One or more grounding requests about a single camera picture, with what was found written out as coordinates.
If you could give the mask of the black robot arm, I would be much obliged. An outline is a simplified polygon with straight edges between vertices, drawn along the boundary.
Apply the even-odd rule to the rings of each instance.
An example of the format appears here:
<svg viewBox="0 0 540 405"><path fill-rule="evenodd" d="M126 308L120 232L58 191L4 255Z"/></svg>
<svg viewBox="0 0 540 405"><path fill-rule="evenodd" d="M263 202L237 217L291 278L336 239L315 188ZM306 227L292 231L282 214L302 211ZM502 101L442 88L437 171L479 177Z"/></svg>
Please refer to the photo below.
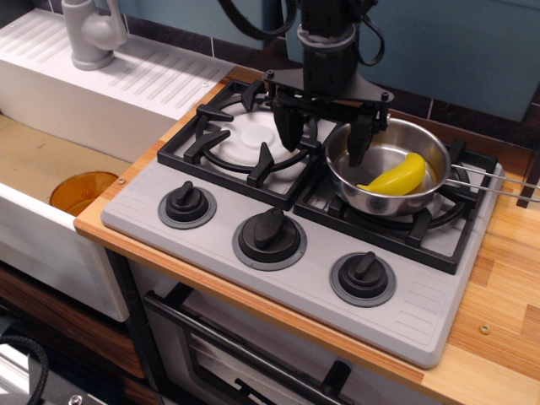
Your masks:
<svg viewBox="0 0 540 405"><path fill-rule="evenodd" d="M349 164L359 165L373 136L388 127L391 92L369 82L358 71L359 28L378 27L367 13L373 1L303 1L297 36L303 66L267 72L269 101L282 145L296 149L308 115L350 125Z"/></svg>

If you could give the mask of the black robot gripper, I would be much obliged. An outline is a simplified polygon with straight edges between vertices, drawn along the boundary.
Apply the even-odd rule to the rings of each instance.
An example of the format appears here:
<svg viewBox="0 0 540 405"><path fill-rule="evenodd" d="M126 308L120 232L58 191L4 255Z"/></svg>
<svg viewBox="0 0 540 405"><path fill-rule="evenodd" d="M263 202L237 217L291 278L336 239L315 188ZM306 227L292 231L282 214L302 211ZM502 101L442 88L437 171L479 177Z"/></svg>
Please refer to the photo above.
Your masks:
<svg viewBox="0 0 540 405"><path fill-rule="evenodd" d="M359 75L358 55L354 43L339 50L307 46L302 68L264 73L274 122L288 151L294 151L300 143L306 115L350 122L350 167L360 165L370 146L372 131L388 128L393 95Z"/></svg>

